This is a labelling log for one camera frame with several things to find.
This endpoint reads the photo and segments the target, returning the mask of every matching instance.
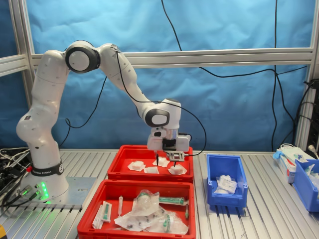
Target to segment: slotted aluminum tabletop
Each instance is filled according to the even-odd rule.
[[[65,173],[70,177],[97,177],[84,208],[45,208],[33,204],[9,208],[0,216],[8,238],[77,238],[78,225],[116,150],[62,150]],[[240,155],[248,180],[244,213],[237,208],[209,208],[206,203],[206,154]],[[197,238],[202,239],[319,239],[319,214],[308,213],[293,186],[274,163],[271,153],[204,152],[194,157]]]

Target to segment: metal profile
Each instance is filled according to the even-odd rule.
[[[306,81],[309,82],[311,79],[319,77],[319,61],[318,61],[318,37],[319,37],[319,2],[316,1],[315,6],[315,16],[313,23],[313,33],[312,33],[312,41],[311,47],[314,49],[311,64],[308,67],[308,73]],[[305,97],[305,101],[314,102],[316,91],[314,89],[310,89]],[[311,118],[313,114],[313,105],[312,104],[304,104],[302,110],[300,111],[300,115]],[[297,136],[295,144],[300,147],[302,150],[306,150],[307,141],[309,136],[310,129],[310,121],[304,117],[299,119],[299,124],[297,128]]]
[[[32,103],[31,90],[35,74],[30,61],[34,50],[28,24],[26,2],[24,0],[9,0],[9,8],[18,54],[24,55],[27,62],[27,68],[22,72],[22,78],[26,100],[30,108]]]
[[[313,48],[267,48],[170,52],[126,52],[135,68],[310,64]],[[36,68],[42,54],[32,55]]]
[[[25,55],[0,58],[0,77],[28,69]]]

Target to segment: blue storage bin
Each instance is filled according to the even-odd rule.
[[[207,155],[207,202],[210,205],[244,208],[247,205],[248,184],[240,156]],[[214,193],[216,177],[229,175],[237,182],[235,194]]]
[[[296,162],[294,187],[309,212],[319,212],[318,190],[305,173],[305,169],[314,164],[312,171],[319,173],[319,160],[308,159],[307,163]]]

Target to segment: red storage tray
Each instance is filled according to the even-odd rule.
[[[166,153],[159,151],[160,157],[166,157]],[[193,154],[193,149],[190,147],[187,154]],[[189,182],[193,183],[193,157],[185,157],[185,162],[178,162],[186,170],[186,174],[172,175],[168,169],[174,166],[170,162],[166,168],[158,167],[159,174],[146,174],[133,171],[128,168],[128,165],[134,161],[143,161],[148,167],[154,167],[153,162],[156,160],[154,151],[148,150],[144,145],[123,145],[116,154],[109,170],[108,178],[117,180],[138,180],[138,181],[167,181],[167,182]]]
[[[185,197],[189,199],[189,218],[185,218],[185,206],[161,204],[161,206],[178,214],[182,221],[189,227],[186,235],[131,232],[126,230],[113,230],[120,228],[114,223],[118,217],[119,197],[123,196],[122,215],[132,210],[133,199],[142,189],[152,193],[159,192],[162,197]],[[103,201],[112,204],[111,222],[103,223],[101,229],[94,229],[92,222]],[[194,187],[191,183],[180,182],[146,182],[129,180],[104,180],[101,182],[80,223],[77,226],[79,239],[195,239],[196,221],[194,204]]]

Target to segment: white robotic arm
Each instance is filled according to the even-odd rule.
[[[165,151],[170,161],[184,161],[183,152],[188,151],[191,137],[178,134],[180,103],[173,99],[159,104],[148,100],[137,86],[135,70],[116,45],[108,43],[95,48],[86,41],[76,41],[64,52],[44,53],[32,88],[32,106],[16,127],[18,136],[30,149],[33,162],[31,174],[23,178],[21,188],[30,185],[40,191],[36,201],[47,201],[68,189],[51,129],[57,121],[69,70],[85,73],[97,68],[131,97],[141,119],[152,127],[148,149]]]

